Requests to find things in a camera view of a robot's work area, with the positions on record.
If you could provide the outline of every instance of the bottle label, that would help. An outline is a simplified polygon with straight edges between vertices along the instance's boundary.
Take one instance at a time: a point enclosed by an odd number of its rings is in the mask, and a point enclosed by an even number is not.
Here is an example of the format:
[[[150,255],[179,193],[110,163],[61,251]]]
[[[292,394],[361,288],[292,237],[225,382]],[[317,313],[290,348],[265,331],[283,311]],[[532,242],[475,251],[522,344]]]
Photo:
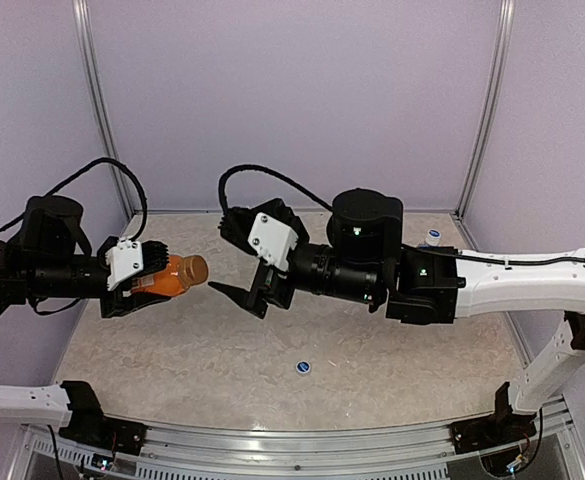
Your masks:
[[[154,275],[147,275],[141,278],[135,278],[132,281],[133,288],[151,287],[154,285]]]

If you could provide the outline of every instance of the blue circular marker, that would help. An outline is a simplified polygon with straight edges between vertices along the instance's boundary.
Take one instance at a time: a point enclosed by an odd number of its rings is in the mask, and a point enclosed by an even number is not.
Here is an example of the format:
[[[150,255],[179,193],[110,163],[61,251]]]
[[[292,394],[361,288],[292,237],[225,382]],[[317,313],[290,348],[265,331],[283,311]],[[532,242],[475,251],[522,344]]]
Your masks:
[[[301,375],[310,373],[310,364],[308,362],[299,362],[296,364],[296,371]]]

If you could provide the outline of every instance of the purple backdrop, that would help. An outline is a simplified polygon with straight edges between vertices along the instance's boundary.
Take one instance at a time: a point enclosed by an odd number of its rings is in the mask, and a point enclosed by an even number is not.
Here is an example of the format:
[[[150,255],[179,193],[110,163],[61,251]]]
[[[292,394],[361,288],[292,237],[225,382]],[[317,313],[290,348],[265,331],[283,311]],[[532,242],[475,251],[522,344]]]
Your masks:
[[[585,246],[585,2],[517,2],[504,85],[468,225],[481,248]],[[519,314],[533,353],[560,314]],[[585,368],[565,389],[585,444]]]
[[[478,129],[498,1],[93,0],[122,158],[154,209],[216,208],[261,163],[326,199],[367,186],[453,209]],[[230,201],[285,195],[260,174]]]
[[[71,2],[0,1],[0,225],[102,154],[89,103]],[[105,167],[64,193],[85,206],[95,246],[124,218]],[[37,317],[12,307],[0,319],[0,383],[50,381],[79,309]],[[0,425],[0,475],[16,428]]]

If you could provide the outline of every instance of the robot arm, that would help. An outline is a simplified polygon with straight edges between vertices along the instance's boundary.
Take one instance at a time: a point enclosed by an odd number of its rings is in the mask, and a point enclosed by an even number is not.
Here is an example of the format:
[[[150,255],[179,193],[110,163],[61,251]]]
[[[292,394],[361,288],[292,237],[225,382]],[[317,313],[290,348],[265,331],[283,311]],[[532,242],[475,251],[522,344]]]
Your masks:
[[[36,311],[47,298],[98,298],[101,315],[109,318],[171,298],[132,291],[135,279],[166,268],[166,245],[110,237],[92,256],[80,227],[82,213],[80,204],[65,197],[28,201],[19,232],[0,240],[0,316],[10,305],[26,302]],[[77,245],[82,254],[75,254]],[[0,385],[0,423],[49,425],[64,438],[133,455],[139,454],[147,430],[141,423],[105,416],[89,384],[67,381],[46,387]]]
[[[259,265],[249,291],[210,285],[260,318],[268,305],[290,308],[296,289],[364,303],[370,313],[387,301],[387,318],[418,325],[488,312],[563,310],[565,321],[550,343],[496,392],[494,413],[451,425],[458,453],[533,436],[536,413],[585,364],[585,248],[497,255],[411,247],[401,243],[400,200],[369,190],[338,195],[331,211],[331,245],[315,245],[280,199],[225,209],[221,236],[258,257]]]
[[[134,278],[166,268],[166,245],[110,237],[92,256],[80,227],[82,214],[83,207],[65,197],[28,201],[19,232],[7,242],[0,240],[0,315],[10,305],[26,302],[36,311],[47,298],[98,298],[104,318],[169,300],[129,293]],[[77,245],[82,254],[75,254]]]

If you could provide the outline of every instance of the speckled countertop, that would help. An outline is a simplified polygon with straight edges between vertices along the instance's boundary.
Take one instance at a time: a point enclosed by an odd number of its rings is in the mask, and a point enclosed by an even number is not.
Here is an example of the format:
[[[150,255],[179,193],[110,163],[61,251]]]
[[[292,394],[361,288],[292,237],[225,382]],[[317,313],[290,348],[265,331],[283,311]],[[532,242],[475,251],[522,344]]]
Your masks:
[[[315,243],[323,213],[301,214]],[[218,214],[153,215],[144,238],[200,254],[210,279],[249,288],[256,260],[223,241]],[[139,221],[135,218],[132,226]],[[445,214],[406,214],[404,241],[430,228],[463,241]],[[500,315],[402,325],[364,305],[305,292],[260,320],[207,286],[117,319],[90,301],[57,373],[86,380],[106,413],[241,430],[397,426],[489,411],[519,366]],[[311,363],[308,375],[295,365]]]

